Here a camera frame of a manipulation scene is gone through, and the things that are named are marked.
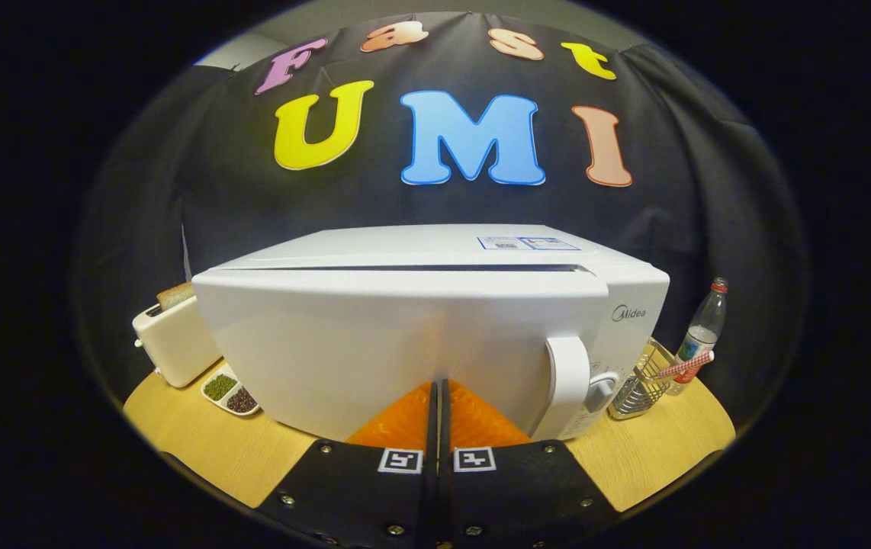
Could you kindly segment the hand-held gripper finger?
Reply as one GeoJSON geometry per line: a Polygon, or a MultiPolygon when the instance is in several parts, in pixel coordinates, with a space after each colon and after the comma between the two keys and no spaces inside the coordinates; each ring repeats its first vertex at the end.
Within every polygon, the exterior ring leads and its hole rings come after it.
{"type": "Polygon", "coordinates": [[[439,496],[440,385],[426,386],[420,451],[320,438],[256,508],[309,548],[422,548],[439,496]]]}
{"type": "Polygon", "coordinates": [[[455,444],[462,407],[454,387],[439,387],[440,540],[454,548],[577,548],[619,521],[563,441],[455,444]]]}

